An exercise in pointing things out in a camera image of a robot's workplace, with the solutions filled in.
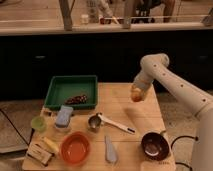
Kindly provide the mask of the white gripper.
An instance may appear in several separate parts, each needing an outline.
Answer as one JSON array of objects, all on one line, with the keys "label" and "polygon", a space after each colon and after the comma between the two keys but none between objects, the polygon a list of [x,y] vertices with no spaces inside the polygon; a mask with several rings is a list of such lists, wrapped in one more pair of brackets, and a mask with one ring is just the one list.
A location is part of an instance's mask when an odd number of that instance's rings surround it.
[{"label": "white gripper", "polygon": [[145,100],[153,81],[154,79],[151,76],[141,71],[134,78],[132,89],[142,91],[142,100]]}]

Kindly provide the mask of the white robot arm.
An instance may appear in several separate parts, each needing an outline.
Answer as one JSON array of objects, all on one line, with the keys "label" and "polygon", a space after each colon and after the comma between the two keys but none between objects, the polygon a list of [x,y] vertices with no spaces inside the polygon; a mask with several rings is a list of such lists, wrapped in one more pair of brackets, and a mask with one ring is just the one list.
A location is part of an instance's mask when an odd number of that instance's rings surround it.
[{"label": "white robot arm", "polygon": [[131,99],[139,102],[154,80],[157,80],[185,108],[199,119],[198,140],[193,145],[191,167],[193,171],[213,171],[213,96],[167,69],[169,57],[165,53],[141,58],[141,70],[134,78]]}]

